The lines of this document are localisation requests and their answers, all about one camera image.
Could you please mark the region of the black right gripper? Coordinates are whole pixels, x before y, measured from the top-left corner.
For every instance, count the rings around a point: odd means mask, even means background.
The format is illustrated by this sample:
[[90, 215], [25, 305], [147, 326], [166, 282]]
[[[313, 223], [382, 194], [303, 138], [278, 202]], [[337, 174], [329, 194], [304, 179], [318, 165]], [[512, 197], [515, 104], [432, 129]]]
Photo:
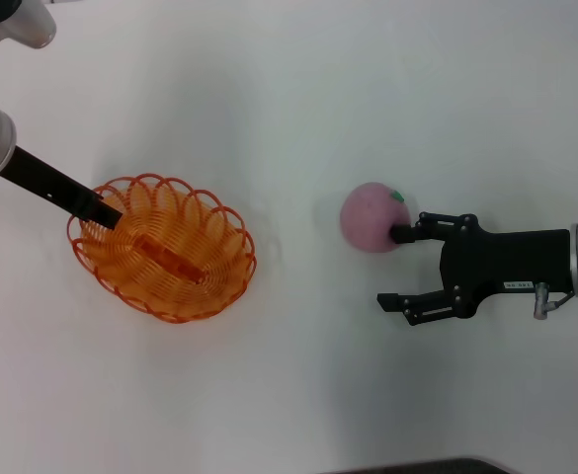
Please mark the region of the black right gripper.
[[572, 297], [570, 232], [566, 229], [492, 233], [472, 215], [421, 212], [413, 224], [390, 228], [395, 244], [444, 242], [440, 274], [444, 290], [405, 295], [379, 293], [387, 313], [400, 313], [410, 326], [450, 318], [468, 319], [486, 298], [504, 293], [549, 293]]

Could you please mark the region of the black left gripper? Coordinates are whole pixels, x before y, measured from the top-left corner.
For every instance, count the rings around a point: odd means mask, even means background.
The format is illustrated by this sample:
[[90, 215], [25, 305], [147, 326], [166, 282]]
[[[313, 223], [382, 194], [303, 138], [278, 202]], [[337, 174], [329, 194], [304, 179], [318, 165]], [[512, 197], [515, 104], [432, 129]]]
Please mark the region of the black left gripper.
[[44, 198], [84, 222], [114, 229], [123, 214], [104, 203], [92, 190], [16, 147], [0, 177]]

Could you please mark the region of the pink foam peach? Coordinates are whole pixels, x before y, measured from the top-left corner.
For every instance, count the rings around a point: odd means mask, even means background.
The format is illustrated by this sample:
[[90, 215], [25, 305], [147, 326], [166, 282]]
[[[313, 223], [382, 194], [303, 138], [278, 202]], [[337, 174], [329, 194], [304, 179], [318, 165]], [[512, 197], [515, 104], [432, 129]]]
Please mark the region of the pink foam peach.
[[340, 211], [340, 228], [346, 241], [368, 253], [388, 253], [398, 245], [390, 237], [393, 226], [410, 225], [402, 194], [382, 183], [365, 183], [352, 190]]

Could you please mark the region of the orange plastic wire basket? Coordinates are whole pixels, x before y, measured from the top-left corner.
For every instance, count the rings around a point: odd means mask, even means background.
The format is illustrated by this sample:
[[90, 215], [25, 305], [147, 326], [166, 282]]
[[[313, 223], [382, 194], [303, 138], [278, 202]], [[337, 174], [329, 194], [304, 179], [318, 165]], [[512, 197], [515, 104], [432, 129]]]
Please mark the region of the orange plastic wire basket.
[[122, 214], [115, 229], [72, 217], [66, 233], [81, 266], [131, 308], [171, 324], [217, 315], [246, 291], [255, 244], [216, 195], [146, 173], [96, 188]]

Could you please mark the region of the dark rounded base edge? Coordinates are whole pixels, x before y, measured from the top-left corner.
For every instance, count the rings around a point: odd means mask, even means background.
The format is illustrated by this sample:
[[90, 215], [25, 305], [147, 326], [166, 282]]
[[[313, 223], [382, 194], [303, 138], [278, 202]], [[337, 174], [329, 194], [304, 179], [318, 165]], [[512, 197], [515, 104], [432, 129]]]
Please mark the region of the dark rounded base edge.
[[465, 456], [363, 467], [321, 474], [517, 474], [517, 472], [487, 459]]

